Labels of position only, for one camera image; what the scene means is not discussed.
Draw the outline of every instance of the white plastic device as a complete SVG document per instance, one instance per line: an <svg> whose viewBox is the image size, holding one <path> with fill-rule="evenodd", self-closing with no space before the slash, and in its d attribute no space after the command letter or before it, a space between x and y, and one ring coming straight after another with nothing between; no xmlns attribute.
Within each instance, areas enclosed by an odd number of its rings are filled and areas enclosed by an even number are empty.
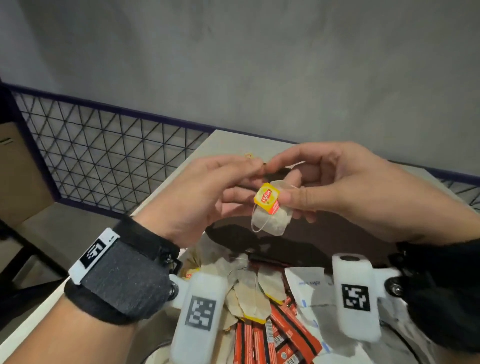
<svg viewBox="0 0 480 364"><path fill-rule="evenodd" d="M189 281L170 275L179 294L169 305L181 308L173 335L170 360L174 364L209 364L219 330L227 278L197 272Z"/></svg>
<svg viewBox="0 0 480 364"><path fill-rule="evenodd" d="M385 281L400 276L395 268L373 269L360 254L332 257L338 326L350 338L369 342L382 335L378 298L386 298Z"/></svg>

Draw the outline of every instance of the tea bag string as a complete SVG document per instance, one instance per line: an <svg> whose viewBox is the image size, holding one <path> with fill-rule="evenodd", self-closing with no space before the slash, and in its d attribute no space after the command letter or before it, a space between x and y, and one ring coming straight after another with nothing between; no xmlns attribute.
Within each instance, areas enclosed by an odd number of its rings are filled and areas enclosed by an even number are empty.
<svg viewBox="0 0 480 364"><path fill-rule="evenodd" d="M253 213L255 212L255 209L256 209L257 207L258 207L258 205L255 205L255 206L253 207L252 216L253 216ZM265 225L269 222L269 220L270 220L271 217L272 217L272 215L269 215L269 216L268 216L268 219L265 220L265 223L264 223L264 224L262 225L262 227L261 227L260 229L258 229L258 230L255 230L255 228L253 227L253 219L250 220L250 225L251 225L251 227L252 227L252 231L253 231L253 232L260 232L261 230L263 230L263 228L264 228Z"/></svg>

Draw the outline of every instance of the table top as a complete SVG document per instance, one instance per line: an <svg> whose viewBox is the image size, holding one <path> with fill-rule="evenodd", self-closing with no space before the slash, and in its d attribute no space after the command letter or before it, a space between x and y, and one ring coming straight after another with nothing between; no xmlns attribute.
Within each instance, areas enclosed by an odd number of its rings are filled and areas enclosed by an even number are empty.
<svg viewBox="0 0 480 364"><path fill-rule="evenodd" d="M153 197L163 190L175 177L187 166L193 159L220 155L220 154L253 154L254 157L260 157L268 161L276 154L288 149L293 144L264 139L256 136L214 131L175 171L173 171L165 181L146 198L140 206L134 211L138 213ZM429 174L425 169L402 166L408 172L415 174L447 192L452 197L458 198L454 193L448 190L442 183ZM3 363L11 353L20 345L20 343L30 334L38 323L50 311L53 305L63 294L62 283L1 345L0 345L0 363Z"/></svg>

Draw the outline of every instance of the yellow tea bag tag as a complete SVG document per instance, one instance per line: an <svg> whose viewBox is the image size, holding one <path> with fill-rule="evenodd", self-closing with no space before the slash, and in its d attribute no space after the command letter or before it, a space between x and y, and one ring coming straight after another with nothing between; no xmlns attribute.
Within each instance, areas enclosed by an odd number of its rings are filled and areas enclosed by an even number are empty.
<svg viewBox="0 0 480 364"><path fill-rule="evenodd" d="M253 200L258 206L273 215L278 210L277 199L279 194L280 191L277 188L269 183L264 183Z"/></svg>

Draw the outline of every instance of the concrete wall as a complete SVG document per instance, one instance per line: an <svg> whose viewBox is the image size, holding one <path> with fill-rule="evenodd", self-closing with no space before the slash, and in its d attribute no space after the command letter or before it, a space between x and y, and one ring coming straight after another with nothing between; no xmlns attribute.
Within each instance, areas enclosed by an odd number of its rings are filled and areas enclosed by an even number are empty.
<svg viewBox="0 0 480 364"><path fill-rule="evenodd" d="M18 5L24 24L0 25L6 82L480 175L479 1Z"/></svg>

